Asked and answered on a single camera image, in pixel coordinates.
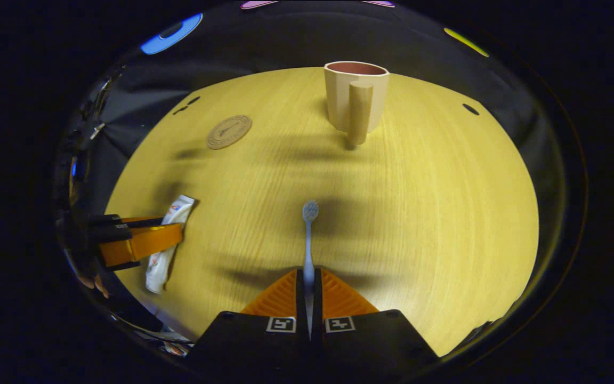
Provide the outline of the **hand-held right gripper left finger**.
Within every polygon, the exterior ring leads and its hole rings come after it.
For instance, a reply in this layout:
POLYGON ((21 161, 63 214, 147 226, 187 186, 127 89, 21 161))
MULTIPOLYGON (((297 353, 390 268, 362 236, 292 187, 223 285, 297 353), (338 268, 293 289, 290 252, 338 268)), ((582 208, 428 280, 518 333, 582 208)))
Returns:
POLYGON ((195 370, 294 370, 308 350, 304 279, 295 268, 241 311, 220 312, 187 364, 195 370))

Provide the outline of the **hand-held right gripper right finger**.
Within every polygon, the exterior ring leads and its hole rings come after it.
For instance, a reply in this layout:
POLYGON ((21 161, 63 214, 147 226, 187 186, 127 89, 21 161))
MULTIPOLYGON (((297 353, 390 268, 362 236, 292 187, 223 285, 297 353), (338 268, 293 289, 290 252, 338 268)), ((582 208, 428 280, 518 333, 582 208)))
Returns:
POLYGON ((380 310, 333 272, 315 270, 317 355, 331 370, 416 370, 439 358, 399 309, 380 310))

